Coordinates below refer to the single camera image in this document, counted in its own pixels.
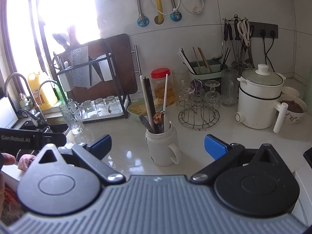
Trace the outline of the person's hand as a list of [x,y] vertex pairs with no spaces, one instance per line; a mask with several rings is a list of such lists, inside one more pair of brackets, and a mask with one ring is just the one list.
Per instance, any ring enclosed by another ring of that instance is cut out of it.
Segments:
[[[12,165],[15,164],[16,159],[13,155],[7,154],[7,153],[2,153],[2,156],[4,157],[4,165]],[[3,211],[3,202],[4,202],[4,192],[5,192],[5,181],[3,174],[1,174],[1,179],[0,179],[0,213]]]

